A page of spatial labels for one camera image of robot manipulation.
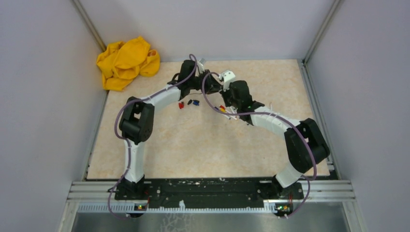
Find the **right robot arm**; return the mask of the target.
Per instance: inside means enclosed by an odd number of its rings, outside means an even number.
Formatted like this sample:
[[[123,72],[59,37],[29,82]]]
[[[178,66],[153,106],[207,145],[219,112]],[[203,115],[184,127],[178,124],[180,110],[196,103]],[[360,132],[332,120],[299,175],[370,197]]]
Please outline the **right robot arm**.
[[[288,164],[274,175],[272,192],[278,199],[285,199],[292,191],[291,185],[303,174],[330,155],[318,124],[312,118],[291,119],[253,100],[246,81],[233,81],[220,91],[226,106],[232,106],[239,118],[250,125],[266,129],[283,137],[288,154]]]

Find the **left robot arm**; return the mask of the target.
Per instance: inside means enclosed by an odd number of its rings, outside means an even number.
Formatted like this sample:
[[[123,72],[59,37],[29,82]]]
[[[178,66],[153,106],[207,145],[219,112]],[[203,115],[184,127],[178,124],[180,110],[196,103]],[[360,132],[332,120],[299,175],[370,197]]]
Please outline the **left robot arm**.
[[[223,86],[204,68],[205,60],[185,60],[180,72],[160,91],[142,99],[130,97],[121,118],[116,119],[126,147],[126,167],[119,187],[133,200],[144,196],[144,148],[153,132],[154,116],[168,105],[188,96],[192,90],[206,95],[217,93]]]

